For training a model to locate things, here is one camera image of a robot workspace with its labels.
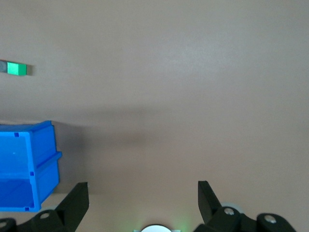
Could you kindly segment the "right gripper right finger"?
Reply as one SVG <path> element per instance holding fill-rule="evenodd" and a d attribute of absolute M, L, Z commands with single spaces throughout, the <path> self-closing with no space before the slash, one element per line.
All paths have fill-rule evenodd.
<path fill-rule="evenodd" d="M 234 207 L 222 206 L 208 181 L 198 182 L 198 207 L 203 223 L 196 232 L 294 232 L 283 217 L 261 213 L 251 219 Z"/>

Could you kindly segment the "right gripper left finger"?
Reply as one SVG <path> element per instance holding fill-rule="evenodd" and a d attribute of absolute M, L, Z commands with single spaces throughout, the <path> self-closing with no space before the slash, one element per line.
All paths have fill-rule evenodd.
<path fill-rule="evenodd" d="M 88 183 L 80 182 L 54 210 L 39 212 L 17 224 L 14 218 L 2 218 L 2 232 L 74 232 L 89 209 Z"/>

